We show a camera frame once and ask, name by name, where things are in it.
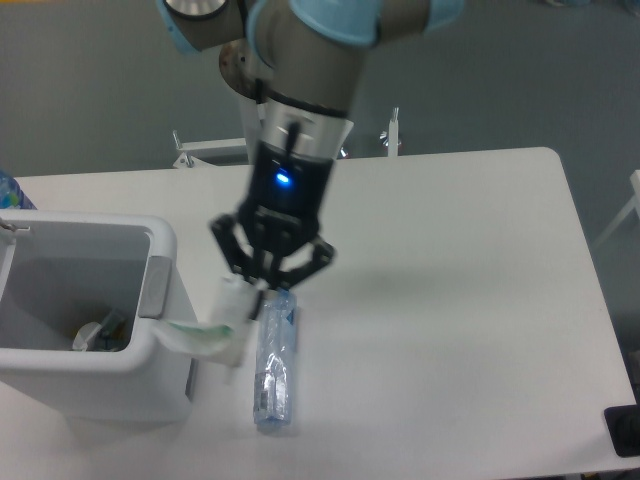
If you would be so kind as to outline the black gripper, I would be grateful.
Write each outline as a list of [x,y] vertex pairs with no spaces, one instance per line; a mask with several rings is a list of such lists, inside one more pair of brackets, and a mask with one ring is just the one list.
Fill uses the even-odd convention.
[[[264,142],[258,145],[248,193],[238,211],[252,253],[243,250],[234,233],[238,226],[235,215],[222,214],[209,224],[232,273],[252,285],[264,280],[266,250],[274,253],[269,288],[291,290],[331,264],[336,251],[318,236],[318,212],[333,164],[332,159],[287,155]],[[310,258],[283,270],[283,255],[307,243],[312,247]]]

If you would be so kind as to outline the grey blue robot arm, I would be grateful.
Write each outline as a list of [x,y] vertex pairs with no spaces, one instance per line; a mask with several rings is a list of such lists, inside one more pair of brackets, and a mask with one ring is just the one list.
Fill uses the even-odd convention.
[[211,229],[230,270],[290,289],[333,259],[319,210],[368,53],[454,21],[460,1],[160,1],[176,47],[245,46],[265,118],[238,210]]

